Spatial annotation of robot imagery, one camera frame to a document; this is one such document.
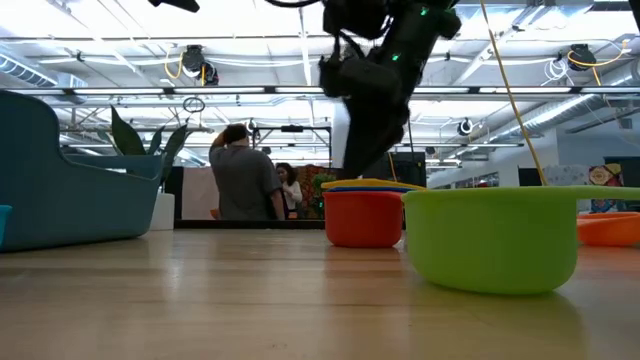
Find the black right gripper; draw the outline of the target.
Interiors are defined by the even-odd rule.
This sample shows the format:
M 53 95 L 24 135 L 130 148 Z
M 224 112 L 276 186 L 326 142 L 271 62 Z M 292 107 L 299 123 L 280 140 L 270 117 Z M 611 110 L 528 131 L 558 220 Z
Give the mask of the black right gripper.
M 420 52 L 373 49 L 365 57 L 334 52 L 318 67 L 323 93 L 341 99 L 349 116 L 341 178 L 357 178 L 402 141 L 408 102 L 420 82 Z

